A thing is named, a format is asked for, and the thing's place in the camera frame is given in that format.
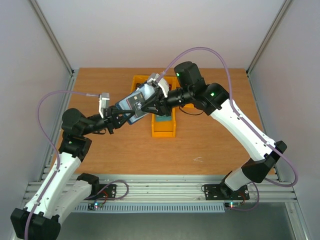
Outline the black VIP credit card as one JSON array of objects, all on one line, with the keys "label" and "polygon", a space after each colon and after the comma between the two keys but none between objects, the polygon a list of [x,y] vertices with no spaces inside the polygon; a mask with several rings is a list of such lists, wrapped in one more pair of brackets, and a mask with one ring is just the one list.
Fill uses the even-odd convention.
[{"label": "black VIP credit card", "polygon": [[135,111],[135,115],[134,117],[137,118],[141,118],[144,117],[147,113],[143,112],[141,110],[142,105],[145,102],[145,98],[144,95],[141,92],[136,92],[135,94],[133,94],[132,96],[130,96],[127,100],[126,100],[128,106],[130,109]]}]

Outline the blue card holder wallet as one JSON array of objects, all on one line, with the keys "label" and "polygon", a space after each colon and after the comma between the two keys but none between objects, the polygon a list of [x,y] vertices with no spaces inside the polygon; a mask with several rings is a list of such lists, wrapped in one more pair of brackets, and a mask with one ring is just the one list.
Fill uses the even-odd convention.
[{"label": "blue card holder wallet", "polygon": [[130,95],[118,101],[115,106],[119,110],[134,111],[135,114],[127,121],[130,125],[133,125],[148,114],[142,111],[142,106],[155,92],[155,88],[145,82]]}]

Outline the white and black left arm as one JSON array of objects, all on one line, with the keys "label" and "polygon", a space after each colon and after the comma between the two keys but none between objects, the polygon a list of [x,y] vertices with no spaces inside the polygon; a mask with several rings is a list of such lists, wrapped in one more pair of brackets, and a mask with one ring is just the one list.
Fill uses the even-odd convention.
[{"label": "white and black left arm", "polygon": [[96,199],[101,193],[99,178],[82,173],[74,185],[63,190],[69,179],[85,159],[92,141],[86,136],[101,130],[122,127],[134,110],[118,109],[112,105],[89,117],[70,108],[62,115],[62,142],[48,176],[23,209],[15,208],[10,216],[14,232],[22,240],[55,240],[61,226],[84,199]]}]

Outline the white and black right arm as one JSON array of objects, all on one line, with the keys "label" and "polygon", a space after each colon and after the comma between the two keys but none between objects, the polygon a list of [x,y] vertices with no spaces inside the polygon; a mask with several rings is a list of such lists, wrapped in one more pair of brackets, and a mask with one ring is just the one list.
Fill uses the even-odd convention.
[{"label": "white and black right arm", "polygon": [[168,116],[173,108],[192,104],[218,121],[240,142],[249,154],[249,160],[220,182],[217,190],[225,199],[231,199],[251,182],[261,183],[286,151],[287,145],[261,132],[231,100],[223,86],[218,83],[207,84],[195,63],[180,63],[174,72],[180,85],[174,90],[169,90],[159,74],[153,73],[148,77],[146,84],[153,87],[155,92],[143,103],[142,110]]}]

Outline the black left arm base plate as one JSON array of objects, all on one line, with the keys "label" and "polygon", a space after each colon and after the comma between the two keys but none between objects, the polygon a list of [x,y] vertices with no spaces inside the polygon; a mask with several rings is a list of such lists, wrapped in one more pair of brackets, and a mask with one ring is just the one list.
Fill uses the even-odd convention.
[{"label": "black left arm base plate", "polygon": [[99,184],[91,191],[91,194],[85,200],[105,200],[113,199],[116,197],[117,185],[116,184]]}]

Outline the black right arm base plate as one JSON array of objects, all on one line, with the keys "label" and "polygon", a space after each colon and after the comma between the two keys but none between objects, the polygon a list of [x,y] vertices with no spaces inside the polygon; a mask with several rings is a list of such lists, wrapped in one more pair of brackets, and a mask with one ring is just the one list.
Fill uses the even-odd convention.
[{"label": "black right arm base plate", "polygon": [[220,188],[219,184],[204,184],[201,186],[201,191],[204,193],[207,201],[243,201],[249,200],[248,186],[244,185],[239,190],[233,191],[230,195],[225,196]]}]

